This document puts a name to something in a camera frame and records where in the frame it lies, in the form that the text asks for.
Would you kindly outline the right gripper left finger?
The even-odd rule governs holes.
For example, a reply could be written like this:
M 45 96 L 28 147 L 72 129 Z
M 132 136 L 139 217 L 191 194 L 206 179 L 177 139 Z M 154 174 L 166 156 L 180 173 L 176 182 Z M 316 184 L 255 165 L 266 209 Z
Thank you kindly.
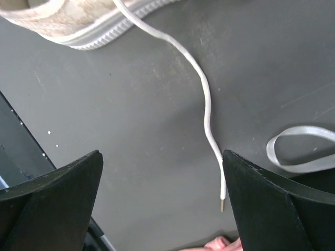
M 98 151 L 1 190 L 1 250 L 82 250 L 102 171 Z

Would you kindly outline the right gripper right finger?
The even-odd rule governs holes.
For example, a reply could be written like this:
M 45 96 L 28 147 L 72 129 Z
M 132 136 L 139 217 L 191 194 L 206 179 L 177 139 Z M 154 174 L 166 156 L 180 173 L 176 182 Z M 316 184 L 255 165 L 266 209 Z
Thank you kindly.
M 223 153 L 244 250 L 334 250 L 334 170 L 286 178 Z

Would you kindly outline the beige lace sneaker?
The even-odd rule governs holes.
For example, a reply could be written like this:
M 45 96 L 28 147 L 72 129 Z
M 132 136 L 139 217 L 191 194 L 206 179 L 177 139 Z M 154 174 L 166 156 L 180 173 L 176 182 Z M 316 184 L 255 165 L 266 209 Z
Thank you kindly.
M 1 17 L 77 50 L 103 47 L 133 26 L 113 1 L 1 1 Z

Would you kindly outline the white shoelace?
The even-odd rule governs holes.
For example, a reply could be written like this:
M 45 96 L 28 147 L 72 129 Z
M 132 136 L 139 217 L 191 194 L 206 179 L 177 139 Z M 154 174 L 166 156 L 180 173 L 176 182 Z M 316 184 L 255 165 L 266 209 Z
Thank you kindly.
M 133 12 L 131 12 L 126 5 L 122 1 L 114 1 L 114 4 L 118 8 L 118 10 L 128 19 L 130 20 L 135 26 L 137 26 L 142 31 L 146 32 L 147 34 L 157 38 L 164 40 L 175 47 L 180 54 L 182 54 L 185 59 L 190 63 L 193 69 L 196 71 L 200 78 L 200 82 L 202 84 L 202 89 L 204 93 L 204 100 L 205 100 L 205 108 L 204 108 L 204 131 L 206 139 L 217 159 L 219 169 L 220 169 L 220 211 L 223 212 L 225 208 L 225 199 L 226 199 L 226 179 L 225 173 L 223 169 L 223 156 L 220 148 L 215 141 L 212 131 L 211 131 L 211 109 L 212 109 L 212 102 L 211 102 L 211 93 L 208 79 L 199 66 L 197 61 L 193 58 L 193 56 L 184 48 L 176 39 L 174 39 L 171 35 L 164 33 L 161 30 L 157 30 L 139 17 L 137 17 Z

